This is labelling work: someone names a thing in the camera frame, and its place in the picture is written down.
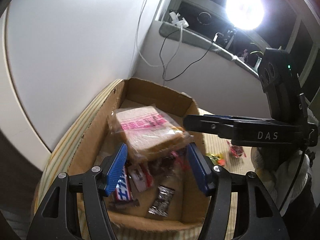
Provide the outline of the dark dates snack bag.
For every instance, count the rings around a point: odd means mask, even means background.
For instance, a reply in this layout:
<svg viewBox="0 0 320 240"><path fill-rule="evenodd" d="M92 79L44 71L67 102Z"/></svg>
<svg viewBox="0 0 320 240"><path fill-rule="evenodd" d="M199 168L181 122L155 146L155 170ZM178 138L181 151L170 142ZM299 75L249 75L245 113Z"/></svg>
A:
<svg viewBox="0 0 320 240"><path fill-rule="evenodd" d="M184 169L183 152L172 151L169 155L148 162L150 174L153 178L161 180L175 176L179 170Z"/></svg>

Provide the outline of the bagged sliced bread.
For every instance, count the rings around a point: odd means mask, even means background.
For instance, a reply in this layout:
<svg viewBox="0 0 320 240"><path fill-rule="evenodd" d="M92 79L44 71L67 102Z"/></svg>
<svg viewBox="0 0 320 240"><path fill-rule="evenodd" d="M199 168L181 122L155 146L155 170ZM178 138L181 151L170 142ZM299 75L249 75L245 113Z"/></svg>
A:
<svg viewBox="0 0 320 240"><path fill-rule="evenodd" d="M115 109L112 131L127 145L128 159L143 163L169 155L193 141L193 136L155 106Z"/></svg>

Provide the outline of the dark red snack pack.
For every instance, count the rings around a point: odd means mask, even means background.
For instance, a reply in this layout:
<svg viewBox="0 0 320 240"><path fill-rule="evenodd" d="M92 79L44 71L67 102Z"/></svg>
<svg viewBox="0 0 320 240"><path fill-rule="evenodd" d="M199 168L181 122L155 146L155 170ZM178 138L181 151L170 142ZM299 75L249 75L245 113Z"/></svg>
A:
<svg viewBox="0 0 320 240"><path fill-rule="evenodd" d="M242 146L233 145L230 141L227 141L227 144L229 146L229 154L231 156L233 156L234 158L240 158L242 156L246 157Z"/></svg>

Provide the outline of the green yellow candies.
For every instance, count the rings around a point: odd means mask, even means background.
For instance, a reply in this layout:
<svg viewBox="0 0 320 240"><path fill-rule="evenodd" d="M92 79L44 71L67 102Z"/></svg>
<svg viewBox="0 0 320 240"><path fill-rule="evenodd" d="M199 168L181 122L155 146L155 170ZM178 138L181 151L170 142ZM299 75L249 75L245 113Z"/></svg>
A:
<svg viewBox="0 0 320 240"><path fill-rule="evenodd" d="M225 166L226 161L221 153L207 153L206 156L210 158L214 165Z"/></svg>

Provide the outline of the striped beige table cloth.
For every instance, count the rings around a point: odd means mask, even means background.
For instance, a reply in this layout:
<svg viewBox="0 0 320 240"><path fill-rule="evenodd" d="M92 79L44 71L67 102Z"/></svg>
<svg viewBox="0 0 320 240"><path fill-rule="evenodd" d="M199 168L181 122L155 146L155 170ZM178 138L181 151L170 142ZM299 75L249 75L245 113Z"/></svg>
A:
<svg viewBox="0 0 320 240"><path fill-rule="evenodd" d="M114 152L117 143L111 135L111 114L115 109L148 105L168 113L176 122L188 114L204 113L191 97L156 83L137 78L113 81L92 100L54 149L35 192L34 207L40 207L59 173L84 173L101 162L100 151ZM171 215L165 220L144 218L146 207L130 208L124 213L108 212L118 239L198 238L208 200L186 168L180 168L178 177L170 177L168 184L178 186L180 191L169 208Z"/></svg>

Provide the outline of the snickers bar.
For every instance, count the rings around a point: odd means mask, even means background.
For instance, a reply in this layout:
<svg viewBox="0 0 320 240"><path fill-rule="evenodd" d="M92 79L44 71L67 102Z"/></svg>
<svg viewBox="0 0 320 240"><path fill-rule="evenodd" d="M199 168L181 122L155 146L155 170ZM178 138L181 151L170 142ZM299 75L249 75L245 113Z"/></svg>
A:
<svg viewBox="0 0 320 240"><path fill-rule="evenodd" d="M127 175L127 170L125 166L122 169L118 183L116 185L116 189L114 191L114 197L116 202L133 201L130 181L129 181L129 177Z"/></svg>

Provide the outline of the red white snack pack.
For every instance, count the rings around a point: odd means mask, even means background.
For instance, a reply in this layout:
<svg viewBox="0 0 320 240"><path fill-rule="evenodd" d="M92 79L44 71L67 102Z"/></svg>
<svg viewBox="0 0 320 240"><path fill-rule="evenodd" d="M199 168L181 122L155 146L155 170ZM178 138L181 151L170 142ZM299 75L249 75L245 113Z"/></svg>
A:
<svg viewBox="0 0 320 240"><path fill-rule="evenodd" d="M128 172L138 192L144 192L154 186L154 179L146 163L131 165Z"/></svg>

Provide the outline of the potted green plant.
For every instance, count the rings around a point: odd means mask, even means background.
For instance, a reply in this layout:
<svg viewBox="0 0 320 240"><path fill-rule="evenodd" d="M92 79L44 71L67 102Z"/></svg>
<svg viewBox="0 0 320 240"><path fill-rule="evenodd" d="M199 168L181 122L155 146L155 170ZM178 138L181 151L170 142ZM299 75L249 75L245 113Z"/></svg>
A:
<svg viewBox="0 0 320 240"><path fill-rule="evenodd" d="M256 62L259 58L263 58L264 51L259 48L255 43L251 42L249 44L249 56L248 56L248 65L252 68L255 67Z"/></svg>

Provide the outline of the grey window sill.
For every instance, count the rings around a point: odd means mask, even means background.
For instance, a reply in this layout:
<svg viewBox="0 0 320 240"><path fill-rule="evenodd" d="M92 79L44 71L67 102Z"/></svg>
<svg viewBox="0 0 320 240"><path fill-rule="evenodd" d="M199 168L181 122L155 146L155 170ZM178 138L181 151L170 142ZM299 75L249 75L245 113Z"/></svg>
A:
<svg viewBox="0 0 320 240"><path fill-rule="evenodd" d="M180 29L175 25L172 25L168 22L163 22L159 28L159 34L162 37L167 37L171 40L179 41L180 38ZM255 78L259 79L259 75L257 72L249 67L247 64L242 62L236 55L231 54L227 50L223 49L221 46L210 42L210 40L193 33L188 29L183 29L182 35L182 42L188 44L193 47L201 48L201 49L208 49L211 45L210 51L214 52L215 54L223 57L224 59L234 62L237 66L241 67L248 73L252 74Z"/></svg>

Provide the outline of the white power strip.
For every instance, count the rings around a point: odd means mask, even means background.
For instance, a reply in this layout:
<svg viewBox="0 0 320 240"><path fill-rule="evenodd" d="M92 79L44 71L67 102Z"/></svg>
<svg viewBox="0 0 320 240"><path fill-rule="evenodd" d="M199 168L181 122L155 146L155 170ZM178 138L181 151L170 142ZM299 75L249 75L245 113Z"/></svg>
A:
<svg viewBox="0 0 320 240"><path fill-rule="evenodd" d="M179 19L179 17L181 16L179 13L172 11L169 13L169 16L171 18L171 24L176 25L179 28L189 27L189 23L185 18L182 17L181 19Z"/></svg>

